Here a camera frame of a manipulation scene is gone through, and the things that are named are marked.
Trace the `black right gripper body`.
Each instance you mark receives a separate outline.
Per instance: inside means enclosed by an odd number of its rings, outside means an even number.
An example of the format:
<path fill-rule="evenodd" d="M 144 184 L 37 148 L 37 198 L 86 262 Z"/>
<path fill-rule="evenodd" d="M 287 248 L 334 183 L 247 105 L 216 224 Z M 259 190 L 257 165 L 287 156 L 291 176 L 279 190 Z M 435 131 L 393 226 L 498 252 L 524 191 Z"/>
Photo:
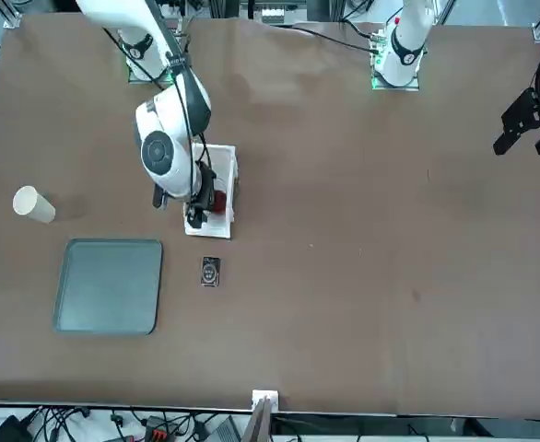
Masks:
<path fill-rule="evenodd" d="M 196 166 L 200 172 L 200 190 L 192 199 L 196 208 L 213 208 L 215 205 L 215 179 L 217 174 L 205 162 L 197 161 Z"/>

